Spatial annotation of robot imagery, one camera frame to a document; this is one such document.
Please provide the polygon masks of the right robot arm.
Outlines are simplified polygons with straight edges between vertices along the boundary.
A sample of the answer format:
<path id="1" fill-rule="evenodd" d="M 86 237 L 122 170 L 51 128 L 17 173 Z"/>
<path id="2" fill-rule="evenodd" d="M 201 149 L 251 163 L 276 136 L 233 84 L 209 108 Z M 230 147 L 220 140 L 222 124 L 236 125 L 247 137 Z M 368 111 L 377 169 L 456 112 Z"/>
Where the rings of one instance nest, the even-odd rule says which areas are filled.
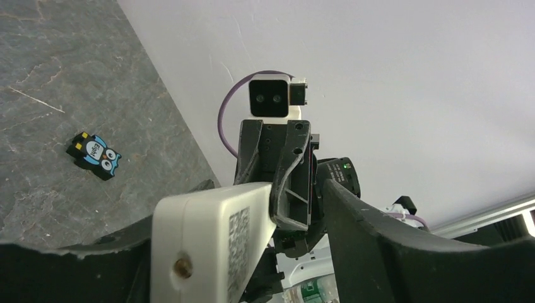
<path id="1" fill-rule="evenodd" d="M 297 300 L 330 302 L 340 290 L 366 302 L 408 302 L 393 248 L 381 238 L 378 226 L 426 230 L 426 223 L 408 196 L 383 210 L 364 203 L 350 161 L 318 160 L 318 145 L 308 121 L 241 123 L 234 183 L 272 184 L 268 215 L 276 230 L 274 247 L 264 251 L 240 300 L 267 302 L 281 293 L 284 274 L 275 268 L 275 255 L 303 256 L 327 235 L 336 277 L 332 282 L 307 280 L 297 288 Z"/>

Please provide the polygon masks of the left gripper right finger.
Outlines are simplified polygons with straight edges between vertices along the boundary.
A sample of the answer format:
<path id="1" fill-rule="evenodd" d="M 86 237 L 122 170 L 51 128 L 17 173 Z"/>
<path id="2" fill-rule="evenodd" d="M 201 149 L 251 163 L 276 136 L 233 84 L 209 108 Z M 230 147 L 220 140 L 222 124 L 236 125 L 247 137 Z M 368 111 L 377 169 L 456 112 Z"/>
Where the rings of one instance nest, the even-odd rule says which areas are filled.
<path id="1" fill-rule="evenodd" d="M 341 302 L 533 302 L 534 239 L 478 246 L 411 227 L 324 184 Z"/>

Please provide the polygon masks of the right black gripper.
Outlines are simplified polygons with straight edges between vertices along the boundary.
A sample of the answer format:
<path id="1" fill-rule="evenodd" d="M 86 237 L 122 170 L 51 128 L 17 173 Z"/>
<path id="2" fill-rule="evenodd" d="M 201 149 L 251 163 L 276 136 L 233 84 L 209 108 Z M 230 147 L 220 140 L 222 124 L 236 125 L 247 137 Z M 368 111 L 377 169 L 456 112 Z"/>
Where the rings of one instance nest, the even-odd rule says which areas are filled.
<path id="1" fill-rule="evenodd" d="M 290 120 L 285 133 L 261 133 L 262 120 L 243 120 L 233 185 L 271 184 L 269 214 L 276 224 L 277 252 L 289 258 L 307 254 L 325 233 L 319 143 L 310 122 Z"/>

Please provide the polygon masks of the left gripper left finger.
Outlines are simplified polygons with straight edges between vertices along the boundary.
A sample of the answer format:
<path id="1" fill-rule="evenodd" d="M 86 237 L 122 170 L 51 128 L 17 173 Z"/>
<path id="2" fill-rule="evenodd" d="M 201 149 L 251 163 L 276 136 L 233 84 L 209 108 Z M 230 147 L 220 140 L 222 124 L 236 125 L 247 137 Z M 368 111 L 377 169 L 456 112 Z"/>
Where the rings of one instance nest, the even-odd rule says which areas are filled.
<path id="1" fill-rule="evenodd" d="M 149 302 L 152 217 L 89 244 L 1 241 L 1 302 Z"/>

